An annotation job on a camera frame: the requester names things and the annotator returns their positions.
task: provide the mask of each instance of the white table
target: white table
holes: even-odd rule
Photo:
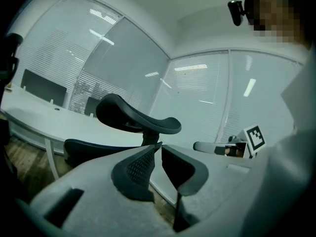
[[[142,144],[142,134],[111,128],[97,118],[50,104],[15,85],[12,85],[11,89],[12,92],[3,94],[1,112],[9,121],[44,137],[49,165],[55,179],[58,179],[58,173],[53,158],[53,141],[77,139],[120,147],[135,147]]]

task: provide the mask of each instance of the floor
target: floor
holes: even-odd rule
[[[37,193],[54,181],[46,152],[16,137],[10,139],[5,149],[18,170],[18,179],[26,192],[27,202],[30,202]],[[72,170],[62,156],[55,155],[54,158],[60,176]],[[172,225],[175,208],[168,204],[151,186],[149,190],[154,193],[156,210],[167,223]]]

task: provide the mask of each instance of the black office chair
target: black office chair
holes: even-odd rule
[[[181,124],[177,119],[158,120],[151,118],[130,106],[119,95],[113,93],[101,99],[96,108],[96,116],[107,126],[127,132],[142,132],[143,143],[141,146],[156,145],[160,133],[176,134],[181,131]],[[133,148],[135,147],[97,145],[75,139],[68,139],[64,143],[64,151],[67,156],[66,162],[73,167],[88,160]]]

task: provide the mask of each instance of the white wall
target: white wall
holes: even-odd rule
[[[122,13],[149,35],[168,55],[174,52],[180,27],[172,8],[162,0],[100,0]]]
[[[58,0],[32,0],[18,16],[8,33],[17,33],[23,38],[38,19]]]
[[[179,44],[172,57],[220,48],[246,48],[279,54],[304,62],[307,50],[301,45],[272,42],[269,37],[258,37],[248,26],[233,24],[227,6],[199,11],[179,20],[182,26]]]

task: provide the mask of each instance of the window blind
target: window blind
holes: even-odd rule
[[[191,149],[196,141],[215,142],[228,91],[228,53],[210,53],[172,61],[150,116],[175,117],[182,130],[160,135],[165,144]]]
[[[67,88],[64,107],[77,77],[100,36],[121,16],[93,0],[59,0],[32,27],[18,50],[13,83],[28,69]]]
[[[280,94],[297,75],[296,64],[249,51],[231,51],[231,59],[233,94],[221,142],[257,124],[267,145],[272,146],[293,131],[293,118]]]
[[[168,63],[168,56],[124,18],[101,38],[85,63],[69,109],[83,114],[88,97],[116,93],[148,114]]]

